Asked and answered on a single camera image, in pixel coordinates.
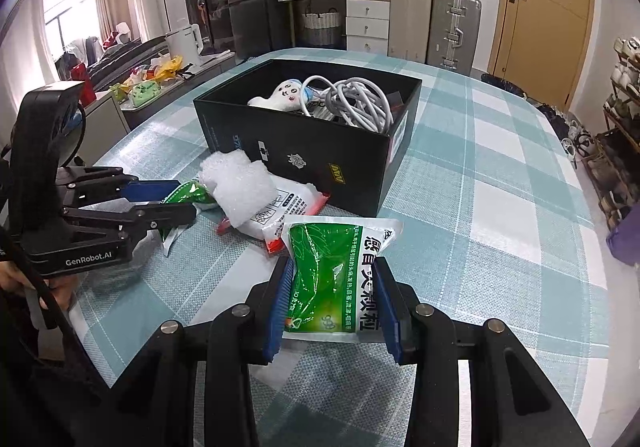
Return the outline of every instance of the window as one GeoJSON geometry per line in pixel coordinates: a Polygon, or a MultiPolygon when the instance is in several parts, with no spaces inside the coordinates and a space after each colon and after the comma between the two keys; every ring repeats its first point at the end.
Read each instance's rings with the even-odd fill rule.
{"type": "Polygon", "coordinates": [[[54,59],[75,39],[95,36],[100,39],[100,24],[95,0],[84,0],[63,11],[45,24],[47,42],[54,59]]]}

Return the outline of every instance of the plush toy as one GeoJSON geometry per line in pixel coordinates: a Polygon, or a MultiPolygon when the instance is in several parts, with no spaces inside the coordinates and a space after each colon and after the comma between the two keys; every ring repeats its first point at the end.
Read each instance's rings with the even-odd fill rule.
{"type": "Polygon", "coordinates": [[[247,105],[277,111],[296,111],[300,109],[301,99],[306,105],[313,96],[310,88],[302,90],[302,82],[291,78],[281,83],[269,98],[254,96],[247,105]]]}

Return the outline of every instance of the wooden door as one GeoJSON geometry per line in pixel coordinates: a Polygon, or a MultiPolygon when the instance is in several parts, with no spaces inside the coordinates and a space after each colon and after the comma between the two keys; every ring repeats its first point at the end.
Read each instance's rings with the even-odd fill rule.
{"type": "Polygon", "coordinates": [[[584,61],[590,9],[590,0],[507,0],[494,74],[564,109],[584,61]]]}

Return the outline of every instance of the person's hand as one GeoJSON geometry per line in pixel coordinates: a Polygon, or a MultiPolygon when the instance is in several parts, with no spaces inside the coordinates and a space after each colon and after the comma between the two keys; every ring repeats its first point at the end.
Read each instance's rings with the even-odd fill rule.
{"type": "MultiPolygon", "coordinates": [[[[44,282],[49,285],[51,294],[58,303],[58,306],[66,311],[71,303],[71,296],[78,287],[78,276],[67,275],[51,279],[50,281],[45,279],[44,282]]],[[[33,289],[33,285],[14,263],[10,261],[0,262],[0,288],[6,292],[23,295],[24,287],[33,289]]],[[[42,299],[40,299],[40,306],[43,309],[47,309],[47,305],[42,299]]]]}

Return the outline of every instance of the white cable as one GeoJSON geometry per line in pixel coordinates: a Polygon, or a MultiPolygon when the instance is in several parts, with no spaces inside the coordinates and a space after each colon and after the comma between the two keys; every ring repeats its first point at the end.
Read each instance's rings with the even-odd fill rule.
{"type": "MultiPolygon", "coordinates": [[[[313,82],[320,80],[328,88],[316,91],[321,102],[335,116],[341,116],[344,121],[353,127],[361,127],[373,132],[386,134],[393,124],[389,101],[382,90],[366,78],[347,78],[338,82],[330,82],[320,75],[313,75],[302,83],[302,91],[313,82]]],[[[300,109],[305,116],[311,116],[302,96],[300,109]]]]}

